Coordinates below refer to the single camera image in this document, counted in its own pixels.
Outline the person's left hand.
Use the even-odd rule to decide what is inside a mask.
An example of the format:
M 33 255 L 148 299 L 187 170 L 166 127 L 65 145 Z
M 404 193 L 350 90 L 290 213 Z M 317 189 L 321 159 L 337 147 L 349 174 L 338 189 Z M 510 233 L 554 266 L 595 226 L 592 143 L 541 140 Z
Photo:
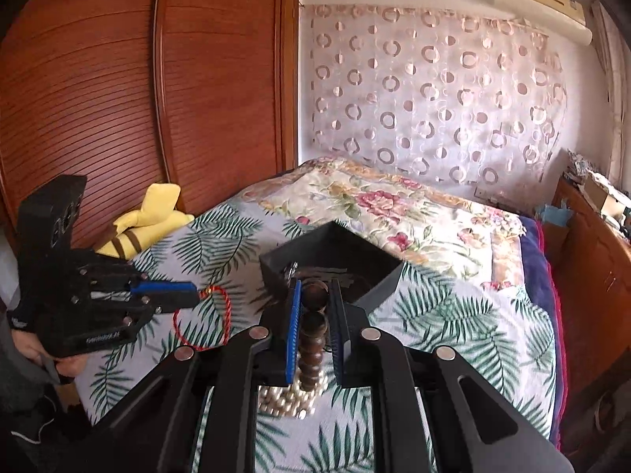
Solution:
M 33 333 L 21 330 L 12 330 L 11 336 L 16 349 L 31 362 L 42 366 L 44 360 L 51 360 L 57 372 L 64 377 L 75 378 L 81 374 L 86 368 L 89 360 L 88 354 L 80 354 L 79 356 L 67 358 L 55 358 L 48 354 L 42 343 Z

